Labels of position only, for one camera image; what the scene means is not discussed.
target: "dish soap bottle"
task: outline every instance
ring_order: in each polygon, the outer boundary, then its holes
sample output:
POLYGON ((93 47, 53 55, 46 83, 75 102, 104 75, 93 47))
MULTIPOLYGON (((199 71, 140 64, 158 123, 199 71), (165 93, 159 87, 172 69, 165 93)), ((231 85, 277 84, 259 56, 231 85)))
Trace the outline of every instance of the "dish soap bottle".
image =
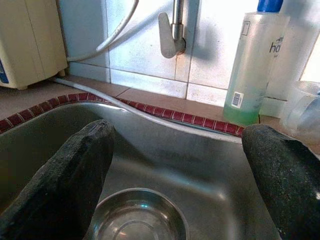
POLYGON ((259 0, 257 12, 245 14, 223 109, 224 118, 231 123, 247 126, 259 118, 290 20, 279 14, 282 3, 259 0))

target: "plastic container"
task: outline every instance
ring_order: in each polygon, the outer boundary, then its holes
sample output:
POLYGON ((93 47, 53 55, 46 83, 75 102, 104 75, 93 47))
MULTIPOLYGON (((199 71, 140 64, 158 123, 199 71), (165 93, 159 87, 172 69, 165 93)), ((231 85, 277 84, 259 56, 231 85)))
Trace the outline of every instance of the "plastic container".
POLYGON ((245 14, 223 109, 231 123, 247 126, 259 118, 290 20, 278 13, 281 5, 280 0, 261 0, 257 12, 245 14))
POLYGON ((280 124, 292 137, 320 144, 320 83, 294 82, 280 118, 280 124))

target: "sink basin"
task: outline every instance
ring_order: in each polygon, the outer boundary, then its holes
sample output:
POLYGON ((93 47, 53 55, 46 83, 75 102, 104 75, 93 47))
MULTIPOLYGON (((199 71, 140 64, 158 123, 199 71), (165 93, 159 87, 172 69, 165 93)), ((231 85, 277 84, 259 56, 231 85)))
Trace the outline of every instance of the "sink basin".
POLYGON ((116 130, 99 201, 147 188, 180 209, 190 240, 280 239, 239 138, 93 102, 57 107, 0 135, 0 212, 69 136, 98 119, 116 130))

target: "beige countertop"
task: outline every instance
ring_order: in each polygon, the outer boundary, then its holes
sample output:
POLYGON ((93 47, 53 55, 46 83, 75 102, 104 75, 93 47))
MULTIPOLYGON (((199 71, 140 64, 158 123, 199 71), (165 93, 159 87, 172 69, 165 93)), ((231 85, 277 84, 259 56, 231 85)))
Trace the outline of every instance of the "beige countertop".
MULTIPOLYGON (((100 92, 113 97, 153 105, 160 108, 175 110, 218 121, 224 120, 222 117, 222 107, 141 91, 126 86, 110 84, 78 76, 70 75, 64 78, 66 80, 99 90, 100 92)), ((51 98, 81 92, 83 91, 55 83, 50 80, 45 80, 30 85, 26 90, 0 87, 0 120, 51 98)), ((269 125, 280 132, 284 132, 279 125, 278 118, 261 115, 260 123, 269 125)), ((308 147, 315 153, 320 154, 320 145, 309 145, 308 147)))

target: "green liquid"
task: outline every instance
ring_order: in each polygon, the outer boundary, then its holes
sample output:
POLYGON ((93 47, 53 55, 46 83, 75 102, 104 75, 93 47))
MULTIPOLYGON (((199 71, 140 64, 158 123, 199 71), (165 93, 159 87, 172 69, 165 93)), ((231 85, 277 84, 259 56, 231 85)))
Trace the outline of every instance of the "green liquid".
POLYGON ((223 117, 232 124, 245 127, 251 124, 258 123, 259 112, 258 111, 244 112, 241 109, 238 109, 229 105, 224 105, 223 117))

